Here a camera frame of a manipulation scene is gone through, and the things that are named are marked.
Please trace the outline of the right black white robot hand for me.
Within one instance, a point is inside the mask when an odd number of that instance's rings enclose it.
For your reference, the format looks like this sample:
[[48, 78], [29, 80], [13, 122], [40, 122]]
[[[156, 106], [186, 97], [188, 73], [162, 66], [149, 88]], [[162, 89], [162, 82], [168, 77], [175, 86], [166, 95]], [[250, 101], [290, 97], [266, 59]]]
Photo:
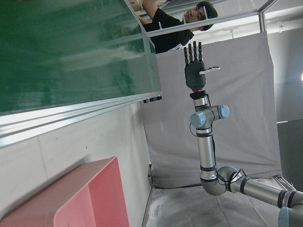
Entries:
[[202, 43], [188, 44], [188, 47], [184, 47], [184, 58], [185, 58], [185, 79], [186, 85], [193, 92], [202, 90], [206, 85], [206, 74], [220, 70], [220, 67], [214, 66], [205, 68], [205, 63], [202, 58]]

